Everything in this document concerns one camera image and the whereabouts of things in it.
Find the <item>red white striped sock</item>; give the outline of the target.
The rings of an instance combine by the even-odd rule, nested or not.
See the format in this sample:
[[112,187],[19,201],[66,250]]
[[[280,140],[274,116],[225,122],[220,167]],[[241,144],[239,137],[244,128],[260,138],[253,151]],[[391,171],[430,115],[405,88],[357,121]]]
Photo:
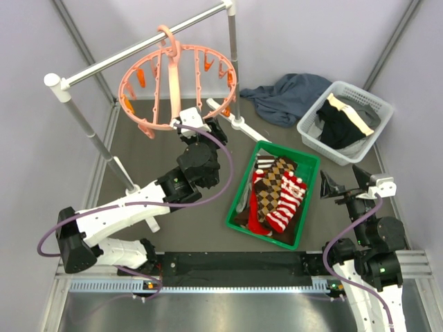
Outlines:
[[278,233],[283,233],[290,220],[301,206],[307,185],[294,172],[285,172],[280,186],[280,198],[277,207],[265,216],[269,225]]

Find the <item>pink round clip hanger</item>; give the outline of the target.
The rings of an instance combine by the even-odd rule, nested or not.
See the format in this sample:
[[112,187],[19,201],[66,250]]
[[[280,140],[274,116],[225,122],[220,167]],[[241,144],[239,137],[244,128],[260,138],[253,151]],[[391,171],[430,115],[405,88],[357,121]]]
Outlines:
[[[165,33],[166,37],[170,40],[170,45],[168,46],[165,41],[161,41],[158,50],[138,60],[128,69],[120,81],[118,101],[129,119],[135,122],[138,129],[150,139],[155,138],[156,131],[171,130],[170,125],[159,122],[162,63],[165,59],[168,61],[168,88],[171,105],[171,119],[175,119],[179,117],[179,113],[182,111],[179,77],[179,65],[182,53],[192,53],[194,61],[196,102],[199,111],[203,106],[201,99],[201,72],[209,71],[215,62],[218,63],[218,77],[219,79],[227,79],[228,95],[224,98],[224,101],[220,106],[209,112],[203,117],[203,119],[207,120],[209,118],[214,118],[220,113],[228,116],[230,104],[237,99],[237,74],[231,61],[220,52],[211,48],[192,44],[182,44],[165,25],[160,25],[157,30]],[[136,80],[142,89],[147,86],[147,80],[143,70],[145,64],[150,65],[154,78],[154,106],[152,108],[151,120],[137,116],[132,104],[132,102],[137,100],[132,81]]]

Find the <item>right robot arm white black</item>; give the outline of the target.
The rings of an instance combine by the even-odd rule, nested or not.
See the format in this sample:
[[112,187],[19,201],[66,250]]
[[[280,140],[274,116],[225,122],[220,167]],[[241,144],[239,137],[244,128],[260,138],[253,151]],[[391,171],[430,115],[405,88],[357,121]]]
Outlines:
[[388,174],[352,167],[358,186],[348,189],[321,172],[320,196],[345,205],[351,224],[325,244],[323,265],[344,288],[358,331],[405,331],[403,276],[397,251],[406,247],[403,223],[377,217],[397,186]]

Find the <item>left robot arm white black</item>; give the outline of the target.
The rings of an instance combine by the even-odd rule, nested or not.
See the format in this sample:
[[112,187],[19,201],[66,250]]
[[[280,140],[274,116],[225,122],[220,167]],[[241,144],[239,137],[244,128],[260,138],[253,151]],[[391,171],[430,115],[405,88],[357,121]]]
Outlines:
[[217,119],[209,118],[205,125],[208,135],[182,137],[187,147],[177,166],[144,188],[96,209],[66,207],[59,212],[55,236],[66,273],[96,264],[124,266],[145,275],[155,270],[155,250],[147,239],[123,241],[112,235],[140,221],[194,206],[202,197],[201,188],[219,183],[217,151],[228,139]]

